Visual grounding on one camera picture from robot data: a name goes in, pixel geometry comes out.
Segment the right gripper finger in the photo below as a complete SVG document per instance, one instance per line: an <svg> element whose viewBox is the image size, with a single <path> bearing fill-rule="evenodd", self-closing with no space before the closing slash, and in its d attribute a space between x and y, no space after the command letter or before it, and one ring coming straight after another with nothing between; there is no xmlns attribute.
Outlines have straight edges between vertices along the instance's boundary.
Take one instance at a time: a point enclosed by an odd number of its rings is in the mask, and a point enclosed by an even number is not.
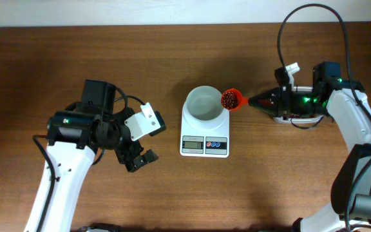
<svg viewBox="0 0 371 232"><path fill-rule="evenodd" d="M255 95L254 97L250 97L248 102L261 102L261 101L274 101L280 97L280 88L275 87L266 92L260 93Z"/></svg>
<svg viewBox="0 0 371 232"><path fill-rule="evenodd" d="M268 100L249 101L248 104L249 106L261 110L273 117L277 117L279 114L278 105Z"/></svg>

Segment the orange measuring scoop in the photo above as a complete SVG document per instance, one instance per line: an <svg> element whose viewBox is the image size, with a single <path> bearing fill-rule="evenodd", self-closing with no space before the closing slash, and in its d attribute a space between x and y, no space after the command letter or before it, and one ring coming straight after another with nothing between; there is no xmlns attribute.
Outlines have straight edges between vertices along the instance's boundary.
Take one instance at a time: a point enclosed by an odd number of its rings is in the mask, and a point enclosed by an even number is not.
<svg viewBox="0 0 371 232"><path fill-rule="evenodd" d="M239 90L231 88L222 93L220 102L226 110L236 111L248 105L248 98L245 98Z"/></svg>

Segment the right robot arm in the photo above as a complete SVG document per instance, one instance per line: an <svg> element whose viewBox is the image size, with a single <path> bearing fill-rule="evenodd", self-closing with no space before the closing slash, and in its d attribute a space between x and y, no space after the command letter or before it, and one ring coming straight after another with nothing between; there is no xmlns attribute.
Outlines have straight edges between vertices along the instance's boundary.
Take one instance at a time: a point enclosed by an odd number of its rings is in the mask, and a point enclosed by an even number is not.
<svg viewBox="0 0 371 232"><path fill-rule="evenodd" d="M308 92L292 85L292 68L279 68L277 88L251 97L249 106L274 117L324 115L336 122L348 156L330 192L330 203L297 219L293 231L353 231L371 227L371 109L363 85L341 77L340 65L323 62L313 68Z"/></svg>

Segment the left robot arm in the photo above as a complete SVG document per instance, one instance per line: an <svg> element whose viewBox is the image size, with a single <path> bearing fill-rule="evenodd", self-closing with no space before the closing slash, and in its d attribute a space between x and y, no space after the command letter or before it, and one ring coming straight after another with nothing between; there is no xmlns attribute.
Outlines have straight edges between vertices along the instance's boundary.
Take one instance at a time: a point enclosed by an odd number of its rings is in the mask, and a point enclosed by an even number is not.
<svg viewBox="0 0 371 232"><path fill-rule="evenodd" d="M114 151L130 173L158 160L139 140L163 132L165 122L150 104L135 112L128 100L115 85L87 79L81 99L49 119L47 145L33 136L45 163L25 231L69 231L84 179L105 151Z"/></svg>

